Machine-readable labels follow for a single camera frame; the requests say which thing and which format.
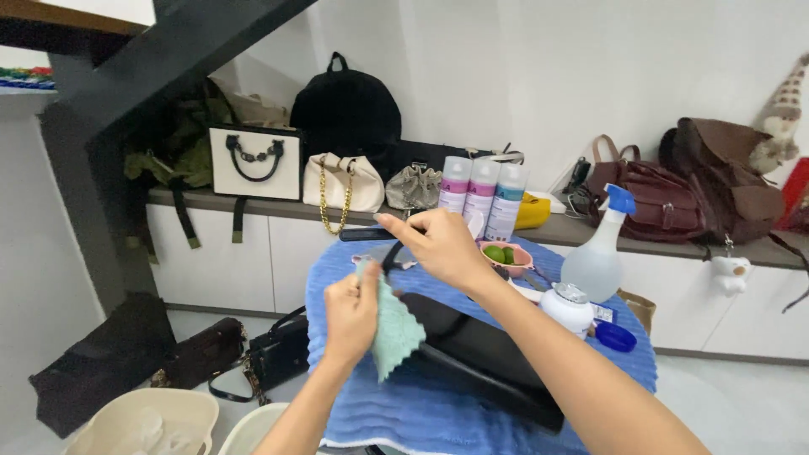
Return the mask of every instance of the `white basket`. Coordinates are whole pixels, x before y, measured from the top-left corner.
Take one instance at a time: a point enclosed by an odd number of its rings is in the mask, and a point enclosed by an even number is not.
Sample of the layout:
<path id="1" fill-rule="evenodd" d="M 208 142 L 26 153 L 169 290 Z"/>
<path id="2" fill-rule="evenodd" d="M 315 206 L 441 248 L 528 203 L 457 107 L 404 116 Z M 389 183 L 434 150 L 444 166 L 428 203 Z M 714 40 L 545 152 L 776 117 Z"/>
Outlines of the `white basket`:
<path id="1" fill-rule="evenodd" d="M 264 435 L 273 427 L 275 421 L 281 417 L 290 403 L 270 403 L 262 406 L 248 415 L 233 427 L 231 434 L 227 435 L 225 444 L 219 450 L 219 455 L 244 455 L 252 453 Z"/>
<path id="2" fill-rule="evenodd" d="M 219 404 L 208 393 L 181 389 L 137 389 L 107 403 L 95 413 L 90 422 L 78 432 L 62 455 L 130 455 L 138 447 L 122 447 L 121 442 L 137 431 L 138 416 L 146 408 L 156 410 L 162 418 L 164 435 L 181 427 L 198 429 L 195 440 L 181 453 L 202 455 L 211 449 L 210 432 L 219 417 Z"/>

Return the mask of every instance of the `jar lid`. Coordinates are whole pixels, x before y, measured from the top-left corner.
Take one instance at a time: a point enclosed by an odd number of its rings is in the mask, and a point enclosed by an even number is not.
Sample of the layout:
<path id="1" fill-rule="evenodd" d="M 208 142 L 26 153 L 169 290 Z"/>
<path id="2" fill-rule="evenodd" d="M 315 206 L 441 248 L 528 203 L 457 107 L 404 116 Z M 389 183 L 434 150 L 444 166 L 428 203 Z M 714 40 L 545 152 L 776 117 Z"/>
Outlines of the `jar lid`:
<path id="1" fill-rule="evenodd" d="M 595 327 L 595 338 L 606 347 L 619 352 L 630 352 L 637 344 L 635 335 L 611 322 L 599 322 Z"/>
<path id="2" fill-rule="evenodd" d="M 570 283 L 554 283 L 553 290 L 565 300 L 573 302 L 575 304 L 585 304 L 589 302 L 587 298 L 587 294 L 584 293 L 581 289 L 576 287 L 575 284 Z"/>

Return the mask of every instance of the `plastic spray bottle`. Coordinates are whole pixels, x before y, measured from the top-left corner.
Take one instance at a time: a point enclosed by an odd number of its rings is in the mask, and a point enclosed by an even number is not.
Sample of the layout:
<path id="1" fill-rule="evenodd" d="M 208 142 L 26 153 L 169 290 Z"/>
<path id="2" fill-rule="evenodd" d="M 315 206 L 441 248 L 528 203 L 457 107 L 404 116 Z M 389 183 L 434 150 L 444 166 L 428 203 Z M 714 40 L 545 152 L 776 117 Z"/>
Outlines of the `plastic spray bottle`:
<path id="1" fill-rule="evenodd" d="M 500 163 L 497 161 L 492 161 L 491 159 L 475 159 L 472 161 L 472 175 L 469 177 L 469 187 L 466 190 L 466 203 L 464 204 L 464 221 L 466 221 L 466 224 L 472 221 L 476 213 L 480 214 L 483 220 L 489 219 L 499 173 Z M 475 240 L 482 238 L 483 232 L 480 232 Z"/>
<path id="2" fill-rule="evenodd" d="M 626 215 L 635 213 L 632 194 L 613 184 L 604 187 L 607 206 L 599 228 L 587 243 L 567 255 L 561 266 L 561 281 L 584 291 L 590 301 L 600 304 L 621 286 L 621 261 L 616 243 Z"/>
<path id="3" fill-rule="evenodd" d="M 453 213 L 464 213 L 466 190 L 469 187 L 469 176 L 471 174 L 471 159 L 448 156 L 444 160 L 438 206 L 446 207 L 447 210 Z"/>
<path id="4" fill-rule="evenodd" d="M 486 240 L 511 240 L 514 225 L 517 222 L 519 205 L 523 201 L 525 185 L 531 172 L 519 164 L 505 163 L 500 165 L 498 185 L 494 190 L 492 211 L 486 224 Z"/>

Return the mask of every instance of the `cabinet door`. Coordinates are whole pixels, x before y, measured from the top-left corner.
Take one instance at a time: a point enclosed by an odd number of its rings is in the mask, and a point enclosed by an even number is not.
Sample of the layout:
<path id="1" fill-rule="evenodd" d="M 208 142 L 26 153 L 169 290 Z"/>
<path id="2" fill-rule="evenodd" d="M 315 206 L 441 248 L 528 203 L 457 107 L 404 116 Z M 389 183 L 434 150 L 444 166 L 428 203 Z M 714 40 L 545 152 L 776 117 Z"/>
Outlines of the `cabinet door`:
<path id="1" fill-rule="evenodd" d="M 565 256 L 572 247 L 542 245 Z M 733 302 L 711 285 L 710 263 L 681 257 L 618 253 L 621 288 L 657 304 L 651 340 L 655 347 L 699 351 Z"/>
<path id="2" fill-rule="evenodd" d="M 366 228 L 348 224 L 345 227 Z M 309 267 L 337 237 L 326 232 L 320 221 L 270 216 L 269 241 L 273 250 L 275 309 L 278 313 L 289 313 L 305 303 Z"/>
<path id="3" fill-rule="evenodd" d="M 160 264 L 158 293 L 173 304 L 274 312 L 267 217 L 244 216 L 244 242 L 231 243 L 233 214 L 188 209 L 202 244 L 190 249 L 173 206 L 149 205 L 149 227 Z"/>
<path id="4" fill-rule="evenodd" d="M 704 351 L 809 359 L 809 300 L 781 314 L 809 286 L 803 270 L 755 267 L 748 288 L 739 294 Z"/>

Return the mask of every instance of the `brown leather backpack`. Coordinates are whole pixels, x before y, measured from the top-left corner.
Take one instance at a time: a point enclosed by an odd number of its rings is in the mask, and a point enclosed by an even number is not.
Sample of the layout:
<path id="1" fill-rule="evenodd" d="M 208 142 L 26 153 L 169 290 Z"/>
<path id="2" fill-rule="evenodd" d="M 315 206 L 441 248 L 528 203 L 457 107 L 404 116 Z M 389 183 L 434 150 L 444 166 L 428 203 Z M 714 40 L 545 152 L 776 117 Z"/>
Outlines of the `brown leather backpack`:
<path id="1" fill-rule="evenodd" d="M 613 161 L 601 161 L 599 143 L 605 141 Z M 626 151 L 633 152 L 633 161 L 623 157 Z M 705 232 L 705 216 L 701 201 L 688 182 L 661 168 L 656 163 L 641 161 L 637 146 L 624 147 L 621 153 L 606 134 L 593 141 L 595 168 L 587 179 L 587 188 L 593 195 L 590 214 L 600 221 L 596 207 L 604 202 L 607 183 L 626 189 L 635 198 L 636 211 L 628 215 L 621 227 L 624 237 L 662 242 L 686 242 Z"/>
<path id="2" fill-rule="evenodd" d="M 766 237 L 784 213 L 781 191 L 748 165 L 756 144 L 769 138 L 748 126 L 697 118 L 681 118 L 663 136 L 660 164 L 705 201 L 707 242 Z"/>

